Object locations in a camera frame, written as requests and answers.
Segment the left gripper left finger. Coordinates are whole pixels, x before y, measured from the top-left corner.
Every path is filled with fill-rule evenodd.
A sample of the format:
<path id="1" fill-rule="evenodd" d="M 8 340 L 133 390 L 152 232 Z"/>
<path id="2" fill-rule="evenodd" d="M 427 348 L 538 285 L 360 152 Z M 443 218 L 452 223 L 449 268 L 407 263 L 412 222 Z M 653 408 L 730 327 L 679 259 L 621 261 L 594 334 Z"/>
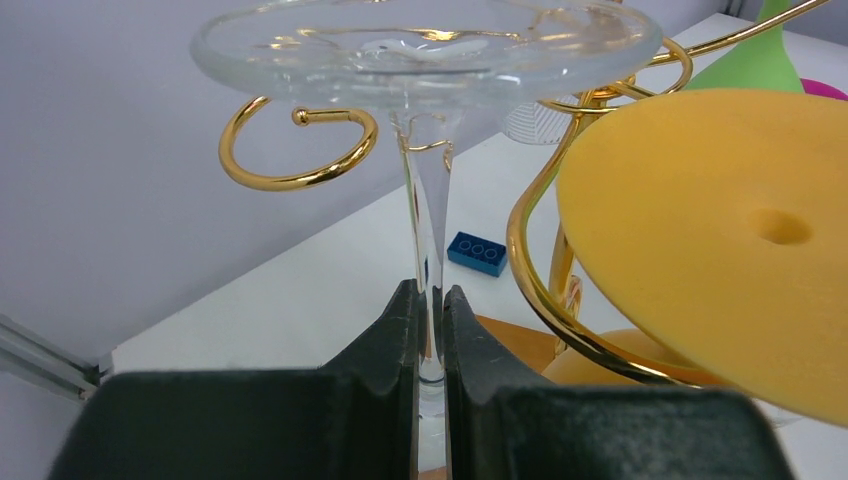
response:
<path id="1" fill-rule="evenodd" d="M 419 294 L 302 370 L 132 372 L 87 402 L 53 479 L 414 479 Z"/>

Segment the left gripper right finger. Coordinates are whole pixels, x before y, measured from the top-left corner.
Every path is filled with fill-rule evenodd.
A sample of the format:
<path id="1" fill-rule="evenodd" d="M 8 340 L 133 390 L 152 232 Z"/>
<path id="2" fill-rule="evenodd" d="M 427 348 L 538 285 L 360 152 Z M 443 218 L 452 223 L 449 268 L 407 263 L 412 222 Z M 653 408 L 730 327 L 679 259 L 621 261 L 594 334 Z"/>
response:
<path id="1" fill-rule="evenodd" d="M 726 389 L 557 386 L 477 320 L 443 314 L 452 479 L 789 479 L 765 416 Z"/>

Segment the clear stemmed wine glass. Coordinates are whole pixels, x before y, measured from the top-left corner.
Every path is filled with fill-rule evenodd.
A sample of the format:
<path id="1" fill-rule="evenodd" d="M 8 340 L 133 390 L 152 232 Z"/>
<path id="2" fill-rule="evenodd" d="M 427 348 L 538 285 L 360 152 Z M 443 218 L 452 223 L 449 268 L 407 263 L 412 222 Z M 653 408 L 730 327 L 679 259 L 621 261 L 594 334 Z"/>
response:
<path id="1" fill-rule="evenodd" d="M 558 144 L 571 115 L 539 103 L 524 103 L 512 109 L 501 121 L 501 131 L 513 141 L 529 145 Z"/>

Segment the orange plastic goblet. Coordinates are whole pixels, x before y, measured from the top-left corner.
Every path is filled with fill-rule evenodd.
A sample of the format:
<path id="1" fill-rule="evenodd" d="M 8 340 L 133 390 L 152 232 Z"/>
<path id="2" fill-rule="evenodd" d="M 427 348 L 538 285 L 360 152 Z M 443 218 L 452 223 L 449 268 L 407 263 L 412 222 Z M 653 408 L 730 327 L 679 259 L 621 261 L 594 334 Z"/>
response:
<path id="1" fill-rule="evenodd" d="M 847 104 L 704 89 L 603 116 L 557 177 L 564 234 L 656 342 L 748 394 L 847 422 Z"/>

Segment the clear tall flute glass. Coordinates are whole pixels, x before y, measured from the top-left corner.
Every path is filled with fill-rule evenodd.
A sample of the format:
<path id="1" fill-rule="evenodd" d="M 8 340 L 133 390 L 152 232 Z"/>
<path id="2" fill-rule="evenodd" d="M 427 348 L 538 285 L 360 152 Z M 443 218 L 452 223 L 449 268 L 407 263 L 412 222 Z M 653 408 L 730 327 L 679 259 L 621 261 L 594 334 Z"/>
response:
<path id="1" fill-rule="evenodd" d="M 465 114 L 601 87 L 651 61 L 663 38 L 644 13 L 613 1 L 274 1 L 204 23 L 190 54 L 218 83 L 251 95 L 218 147 L 237 183 L 309 188 L 372 150 L 370 112 L 388 113 L 404 165 L 423 330 L 419 336 L 418 468 L 447 462 L 442 354 L 445 228 L 455 136 Z M 351 121 L 360 141 L 302 174 L 268 176 L 234 155 L 241 128 L 273 100 L 313 102 L 295 123 Z"/>

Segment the green plastic goblet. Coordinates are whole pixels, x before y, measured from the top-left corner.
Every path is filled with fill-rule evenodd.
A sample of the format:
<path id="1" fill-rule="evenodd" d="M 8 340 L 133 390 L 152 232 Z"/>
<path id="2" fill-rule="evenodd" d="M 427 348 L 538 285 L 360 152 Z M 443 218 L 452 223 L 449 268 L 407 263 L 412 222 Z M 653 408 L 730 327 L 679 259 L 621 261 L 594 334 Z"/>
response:
<path id="1" fill-rule="evenodd" d="M 753 88 L 804 93 L 784 45 L 783 26 L 739 42 L 696 74 L 685 90 Z"/>

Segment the pink plastic goblet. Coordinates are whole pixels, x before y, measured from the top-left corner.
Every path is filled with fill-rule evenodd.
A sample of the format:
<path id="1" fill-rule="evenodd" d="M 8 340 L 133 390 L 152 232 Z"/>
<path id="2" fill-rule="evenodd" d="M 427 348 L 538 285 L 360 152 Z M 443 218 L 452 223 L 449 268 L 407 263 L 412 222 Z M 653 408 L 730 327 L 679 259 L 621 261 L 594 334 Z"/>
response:
<path id="1" fill-rule="evenodd" d="M 845 92 L 828 83 L 808 78 L 801 78 L 800 82 L 806 94 L 844 101 L 848 99 Z"/>

